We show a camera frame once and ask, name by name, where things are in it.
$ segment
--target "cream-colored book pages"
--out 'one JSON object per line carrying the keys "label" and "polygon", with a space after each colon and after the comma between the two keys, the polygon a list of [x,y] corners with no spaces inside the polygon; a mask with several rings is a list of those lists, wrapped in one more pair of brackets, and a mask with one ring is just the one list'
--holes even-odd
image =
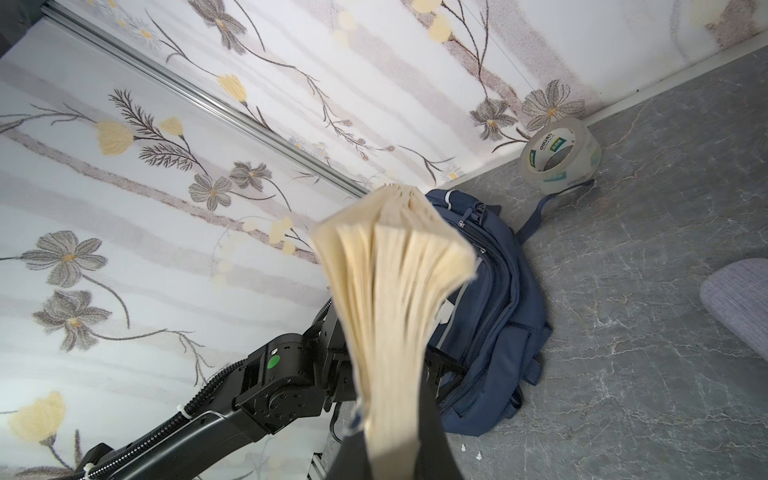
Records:
{"label": "cream-colored book pages", "polygon": [[389,185],[312,232],[352,357],[376,480],[411,478],[424,352],[475,251],[414,187]]}

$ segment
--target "green dot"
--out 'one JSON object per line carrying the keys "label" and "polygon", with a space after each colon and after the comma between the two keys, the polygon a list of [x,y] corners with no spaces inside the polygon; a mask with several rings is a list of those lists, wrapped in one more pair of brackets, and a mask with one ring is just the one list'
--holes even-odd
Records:
{"label": "green dot", "polygon": [[270,361],[267,363],[267,365],[266,365],[266,368],[267,368],[267,369],[271,369],[272,367],[274,367],[275,365],[277,365],[277,363],[278,363],[279,361],[280,361],[280,355],[275,355],[275,356],[274,356],[274,357],[272,357],[272,358],[270,359]]}

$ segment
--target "backpack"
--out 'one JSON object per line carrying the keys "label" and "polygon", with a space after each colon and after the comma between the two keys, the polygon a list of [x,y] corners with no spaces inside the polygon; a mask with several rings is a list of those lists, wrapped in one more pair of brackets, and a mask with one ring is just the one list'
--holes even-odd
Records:
{"label": "backpack", "polygon": [[[535,358],[552,334],[546,304],[521,245],[541,225],[542,198],[525,225],[514,233],[499,217],[498,205],[485,205],[458,190],[432,190],[427,198],[469,240],[478,254],[477,277],[452,293],[454,307],[439,324],[429,346],[456,361],[463,378],[447,373],[438,380],[439,409],[446,432],[479,436],[523,403],[520,381],[536,385],[541,364]],[[452,388],[447,395],[444,387]]]}

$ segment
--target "white cable tie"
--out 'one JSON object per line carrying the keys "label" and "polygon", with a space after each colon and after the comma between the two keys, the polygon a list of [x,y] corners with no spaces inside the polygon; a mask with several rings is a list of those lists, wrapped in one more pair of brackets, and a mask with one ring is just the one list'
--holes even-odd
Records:
{"label": "white cable tie", "polygon": [[85,467],[83,467],[83,471],[85,472],[85,477],[83,477],[83,480],[94,480],[88,476],[88,473],[91,472],[91,468],[93,467],[94,467],[94,464],[90,462],[85,464]]}
{"label": "white cable tie", "polygon": [[183,407],[183,406],[181,406],[181,405],[176,405],[176,410],[178,410],[178,411],[181,413],[181,415],[184,415],[184,418],[185,418],[185,419],[187,419],[187,420],[191,420],[191,419],[192,419],[192,415],[190,415],[189,413],[187,413],[187,410],[184,410],[184,407]]}

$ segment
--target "clear packing tape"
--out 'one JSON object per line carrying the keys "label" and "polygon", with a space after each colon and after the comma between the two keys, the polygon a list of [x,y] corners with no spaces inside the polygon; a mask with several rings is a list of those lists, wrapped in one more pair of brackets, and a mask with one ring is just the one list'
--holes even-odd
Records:
{"label": "clear packing tape", "polygon": [[520,175],[543,194],[556,194],[592,178],[602,157],[584,122],[564,118],[528,141],[520,156]]}

